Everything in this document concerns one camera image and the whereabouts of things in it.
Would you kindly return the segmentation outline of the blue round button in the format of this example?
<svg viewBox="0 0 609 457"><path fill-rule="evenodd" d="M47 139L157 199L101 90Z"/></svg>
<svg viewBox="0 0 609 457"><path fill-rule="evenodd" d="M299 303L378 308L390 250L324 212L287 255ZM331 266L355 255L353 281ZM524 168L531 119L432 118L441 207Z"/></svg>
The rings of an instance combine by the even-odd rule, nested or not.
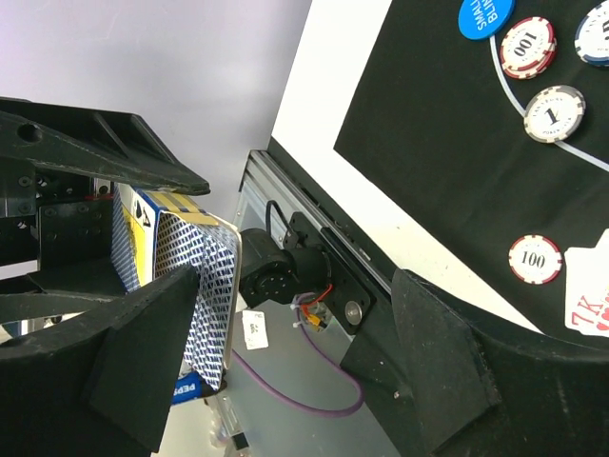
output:
<svg viewBox="0 0 609 457"><path fill-rule="evenodd" d="M512 15L515 0L464 0L458 16L463 37L481 41L499 31Z"/></svg>

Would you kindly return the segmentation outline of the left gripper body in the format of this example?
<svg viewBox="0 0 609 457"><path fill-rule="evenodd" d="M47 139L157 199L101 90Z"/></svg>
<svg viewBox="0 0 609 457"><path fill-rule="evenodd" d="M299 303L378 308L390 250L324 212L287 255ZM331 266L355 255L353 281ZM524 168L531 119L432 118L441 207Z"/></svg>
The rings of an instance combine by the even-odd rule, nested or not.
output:
<svg viewBox="0 0 609 457"><path fill-rule="evenodd" d="M108 257L112 209L109 180L3 161L1 265L62 267Z"/></svg>

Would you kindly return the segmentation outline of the red white single chip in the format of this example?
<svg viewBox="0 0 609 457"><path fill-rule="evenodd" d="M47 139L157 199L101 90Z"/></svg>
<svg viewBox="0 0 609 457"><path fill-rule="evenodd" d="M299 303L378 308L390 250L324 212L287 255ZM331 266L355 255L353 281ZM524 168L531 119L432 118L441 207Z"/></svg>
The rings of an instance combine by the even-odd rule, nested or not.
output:
<svg viewBox="0 0 609 457"><path fill-rule="evenodd" d="M524 18L501 41L501 69L513 79L532 79L544 72L556 46L555 31L548 19L540 16Z"/></svg>

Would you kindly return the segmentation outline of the grey white single chip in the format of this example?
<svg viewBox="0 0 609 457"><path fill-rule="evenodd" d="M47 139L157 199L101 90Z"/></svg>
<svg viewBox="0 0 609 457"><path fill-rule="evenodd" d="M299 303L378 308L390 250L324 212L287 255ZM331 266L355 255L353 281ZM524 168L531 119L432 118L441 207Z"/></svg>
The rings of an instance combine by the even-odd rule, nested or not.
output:
<svg viewBox="0 0 609 457"><path fill-rule="evenodd" d="M557 143L578 129L585 110L586 101L578 89L567 85L551 86L538 92L527 104L524 130L537 142Z"/></svg>

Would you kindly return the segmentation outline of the blue white chip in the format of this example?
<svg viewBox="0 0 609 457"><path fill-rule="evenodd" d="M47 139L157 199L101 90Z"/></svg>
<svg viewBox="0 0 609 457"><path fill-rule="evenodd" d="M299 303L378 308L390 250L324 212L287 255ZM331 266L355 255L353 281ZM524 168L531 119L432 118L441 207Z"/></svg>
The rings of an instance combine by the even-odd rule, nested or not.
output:
<svg viewBox="0 0 609 457"><path fill-rule="evenodd" d="M593 7L580 21L574 47L578 57L596 67L608 66L608 2Z"/></svg>

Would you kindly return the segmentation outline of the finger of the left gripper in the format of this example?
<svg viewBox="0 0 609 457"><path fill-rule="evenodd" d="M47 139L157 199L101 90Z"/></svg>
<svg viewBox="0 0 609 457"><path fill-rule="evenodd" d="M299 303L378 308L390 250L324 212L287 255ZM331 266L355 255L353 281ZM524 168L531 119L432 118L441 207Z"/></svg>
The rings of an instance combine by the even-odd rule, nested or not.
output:
<svg viewBox="0 0 609 457"><path fill-rule="evenodd" d="M210 193L208 181L134 113L3 97L1 156L140 189Z"/></svg>
<svg viewBox="0 0 609 457"><path fill-rule="evenodd" d="M6 278L1 281L1 327L84 312L126 293L108 259Z"/></svg>

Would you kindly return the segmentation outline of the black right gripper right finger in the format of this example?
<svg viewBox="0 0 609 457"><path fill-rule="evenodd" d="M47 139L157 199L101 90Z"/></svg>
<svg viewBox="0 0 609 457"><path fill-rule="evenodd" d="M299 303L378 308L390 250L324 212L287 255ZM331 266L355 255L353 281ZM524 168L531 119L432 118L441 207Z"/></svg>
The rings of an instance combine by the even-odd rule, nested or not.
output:
<svg viewBox="0 0 609 457"><path fill-rule="evenodd" d="M343 365L402 456L604 456L608 353L509 322L408 270Z"/></svg>

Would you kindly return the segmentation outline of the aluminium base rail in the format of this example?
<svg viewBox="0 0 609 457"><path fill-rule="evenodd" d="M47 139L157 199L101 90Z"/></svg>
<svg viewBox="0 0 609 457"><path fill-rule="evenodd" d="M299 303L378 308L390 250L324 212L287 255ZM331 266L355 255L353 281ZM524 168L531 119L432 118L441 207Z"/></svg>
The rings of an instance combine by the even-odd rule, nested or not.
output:
<svg viewBox="0 0 609 457"><path fill-rule="evenodd" d="M246 159L233 223L238 229L264 225L267 200L275 200L286 215L300 211L317 229L327 228L340 240L388 297L396 265L337 202L289 154L253 150Z"/></svg>

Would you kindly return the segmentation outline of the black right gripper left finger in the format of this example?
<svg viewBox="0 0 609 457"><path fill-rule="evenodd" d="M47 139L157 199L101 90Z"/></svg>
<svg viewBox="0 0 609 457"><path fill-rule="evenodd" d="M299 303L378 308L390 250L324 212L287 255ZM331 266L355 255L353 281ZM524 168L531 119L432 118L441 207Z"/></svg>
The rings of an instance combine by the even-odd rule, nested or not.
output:
<svg viewBox="0 0 609 457"><path fill-rule="evenodd" d="M5 456L148 456L160 448L198 292L177 268L1 346Z"/></svg>

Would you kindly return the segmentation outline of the black poker table mat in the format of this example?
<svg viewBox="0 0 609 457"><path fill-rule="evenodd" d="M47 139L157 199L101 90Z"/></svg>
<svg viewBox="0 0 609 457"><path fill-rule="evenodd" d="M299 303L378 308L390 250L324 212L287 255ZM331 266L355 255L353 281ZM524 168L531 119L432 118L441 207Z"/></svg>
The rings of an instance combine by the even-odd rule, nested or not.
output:
<svg viewBox="0 0 609 457"><path fill-rule="evenodd" d="M563 278L528 285L507 256L523 234L591 247L608 226L608 73L574 48L593 3L518 2L512 20L548 19L558 54L542 75L506 85L492 42L460 33L460 7L390 5L335 149L542 332L606 348L565 326ZM560 84L586 102L568 149L532 140L518 113Z"/></svg>

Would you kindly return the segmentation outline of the blue playing card deck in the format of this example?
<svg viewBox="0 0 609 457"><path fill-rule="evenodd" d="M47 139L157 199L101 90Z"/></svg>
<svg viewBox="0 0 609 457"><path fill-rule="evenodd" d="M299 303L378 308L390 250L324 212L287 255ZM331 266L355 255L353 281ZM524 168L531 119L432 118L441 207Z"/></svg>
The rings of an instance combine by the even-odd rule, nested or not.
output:
<svg viewBox="0 0 609 457"><path fill-rule="evenodd" d="M114 186L110 260L128 292L155 279L157 232L165 215L186 223L219 224L187 195Z"/></svg>

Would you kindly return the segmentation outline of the red white chip stack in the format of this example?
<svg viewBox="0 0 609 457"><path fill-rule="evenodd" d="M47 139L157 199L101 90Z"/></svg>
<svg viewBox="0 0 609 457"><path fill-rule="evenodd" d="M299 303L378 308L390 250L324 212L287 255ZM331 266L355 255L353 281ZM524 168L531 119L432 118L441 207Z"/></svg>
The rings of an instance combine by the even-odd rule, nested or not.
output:
<svg viewBox="0 0 609 457"><path fill-rule="evenodd" d="M562 269L562 255L549 238L526 234L510 247L508 263L520 280L538 286L550 283L558 276Z"/></svg>

